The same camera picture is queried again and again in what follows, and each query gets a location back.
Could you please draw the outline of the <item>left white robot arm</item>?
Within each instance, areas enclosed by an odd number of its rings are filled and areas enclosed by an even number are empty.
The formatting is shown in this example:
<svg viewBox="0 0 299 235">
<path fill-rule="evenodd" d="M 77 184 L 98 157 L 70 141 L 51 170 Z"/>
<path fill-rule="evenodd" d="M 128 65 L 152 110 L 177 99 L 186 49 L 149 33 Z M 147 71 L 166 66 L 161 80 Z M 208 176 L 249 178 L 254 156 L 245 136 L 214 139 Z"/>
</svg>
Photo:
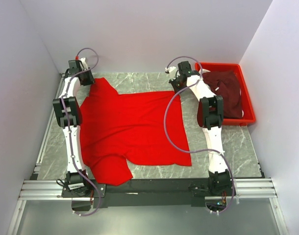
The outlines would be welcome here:
<svg viewBox="0 0 299 235">
<path fill-rule="evenodd" d="M 86 58 L 69 61 L 64 86 L 58 98 L 52 104 L 57 124 L 62 128 L 67 149 L 67 173 L 62 185 L 65 191 L 84 195 L 92 186 L 87 181 L 86 165 L 83 163 L 80 149 L 80 126 L 82 114 L 76 94 L 80 86 L 93 84 L 93 76 L 89 71 Z"/>
</svg>

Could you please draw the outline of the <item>red t shirt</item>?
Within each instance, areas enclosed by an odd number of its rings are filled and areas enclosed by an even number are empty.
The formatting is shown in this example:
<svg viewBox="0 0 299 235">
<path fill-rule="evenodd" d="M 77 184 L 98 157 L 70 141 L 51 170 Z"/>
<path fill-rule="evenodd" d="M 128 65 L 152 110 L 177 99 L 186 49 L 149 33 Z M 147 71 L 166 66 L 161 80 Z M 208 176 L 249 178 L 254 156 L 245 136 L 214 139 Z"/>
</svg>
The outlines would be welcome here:
<svg viewBox="0 0 299 235">
<path fill-rule="evenodd" d="M 80 110 L 82 158 L 101 184 L 132 178 L 128 163 L 191 166 L 181 100 L 172 91 L 119 94 L 105 78 L 95 80 Z"/>
</svg>

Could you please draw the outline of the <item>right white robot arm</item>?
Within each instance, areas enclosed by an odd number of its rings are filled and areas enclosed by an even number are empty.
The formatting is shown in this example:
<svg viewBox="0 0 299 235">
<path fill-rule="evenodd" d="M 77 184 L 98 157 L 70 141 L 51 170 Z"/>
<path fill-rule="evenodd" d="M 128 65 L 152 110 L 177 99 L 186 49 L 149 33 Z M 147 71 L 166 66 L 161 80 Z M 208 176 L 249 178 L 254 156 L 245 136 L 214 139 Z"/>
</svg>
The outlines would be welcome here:
<svg viewBox="0 0 299 235">
<path fill-rule="evenodd" d="M 224 158 L 222 144 L 222 125 L 224 120 L 224 100 L 215 95 L 203 81 L 202 71 L 193 70 L 188 61 L 178 63 L 178 68 L 169 67 L 165 73 L 174 75 L 169 80 L 175 95 L 167 105 L 164 114 L 164 131 L 167 139 L 167 113 L 172 101 L 186 89 L 190 89 L 199 101 L 197 122 L 206 138 L 207 148 L 201 151 L 209 153 L 208 190 L 211 193 L 220 193 L 231 187 L 231 174 Z"/>
</svg>

